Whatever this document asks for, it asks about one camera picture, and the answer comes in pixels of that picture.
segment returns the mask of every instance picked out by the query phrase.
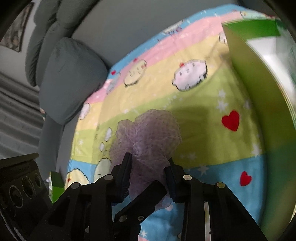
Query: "bed sheet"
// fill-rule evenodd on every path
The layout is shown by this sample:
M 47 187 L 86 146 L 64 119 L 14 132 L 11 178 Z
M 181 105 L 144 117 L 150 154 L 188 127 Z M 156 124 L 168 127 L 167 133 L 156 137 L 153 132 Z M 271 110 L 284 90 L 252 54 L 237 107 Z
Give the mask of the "bed sheet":
M 224 182 L 257 223 L 264 208 L 266 164 L 255 110 L 231 65 L 221 22 L 267 16 L 236 5 L 199 12 L 167 28 L 112 67 L 84 103 L 65 188 L 109 173 L 109 149 L 120 120 L 149 109 L 177 119 L 183 142 L 173 160 L 205 183 Z M 117 212 L 129 202 L 113 207 Z M 176 240 L 182 204 L 153 213 L 139 240 Z

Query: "mesh bath sponge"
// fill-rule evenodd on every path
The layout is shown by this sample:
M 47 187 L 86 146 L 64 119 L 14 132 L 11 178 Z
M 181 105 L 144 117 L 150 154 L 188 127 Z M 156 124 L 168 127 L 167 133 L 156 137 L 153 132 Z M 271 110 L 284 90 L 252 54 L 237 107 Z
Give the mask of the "mesh bath sponge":
M 126 152 L 133 155 L 129 187 L 131 200 L 154 180 L 160 181 L 167 189 L 163 169 L 170 165 L 168 159 L 182 141 L 180 127 L 174 116 L 166 110 L 148 110 L 138 116 L 135 122 L 120 121 L 116 137 L 110 148 L 110 169 L 121 164 Z M 167 194 L 157 204 L 156 210 L 168 207 L 171 202 Z

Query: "gray couch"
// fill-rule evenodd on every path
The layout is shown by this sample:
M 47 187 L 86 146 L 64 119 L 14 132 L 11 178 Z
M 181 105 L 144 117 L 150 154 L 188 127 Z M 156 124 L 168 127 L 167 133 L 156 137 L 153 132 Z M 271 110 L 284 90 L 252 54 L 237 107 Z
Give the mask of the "gray couch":
M 51 51 L 62 37 L 88 46 L 110 68 L 180 19 L 229 3 L 274 14 L 262 0 L 42 0 L 26 60 L 28 81 L 33 86 L 42 83 Z M 43 178 L 53 169 L 66 177 L 78 116 L 65 125 L 44 125 L 37 159 Z

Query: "gray curtain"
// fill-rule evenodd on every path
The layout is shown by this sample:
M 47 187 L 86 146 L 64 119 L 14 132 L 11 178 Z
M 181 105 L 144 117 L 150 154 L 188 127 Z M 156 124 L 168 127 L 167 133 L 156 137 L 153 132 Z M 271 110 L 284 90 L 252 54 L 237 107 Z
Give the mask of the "gray curtain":
M 38 151 L 38 92 L 0 74 L 0 159 Z

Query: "white wall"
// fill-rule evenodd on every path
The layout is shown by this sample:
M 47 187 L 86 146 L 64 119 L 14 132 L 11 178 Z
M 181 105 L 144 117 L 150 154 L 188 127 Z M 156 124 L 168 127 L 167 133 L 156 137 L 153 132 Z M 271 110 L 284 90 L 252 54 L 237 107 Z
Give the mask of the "white wall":
M 25 59 L 29 40 L 35 28 L 33 21 L 35 11 L 41 0 L 32 0 L 34 6 L 25 27 L 23 35 L 21 51 L 18 53 L 12 49 L 0 46 L 0 72 L 32 89 L 38 90 L 38 87 L 33 88 L 27 81 L 25 74 Z

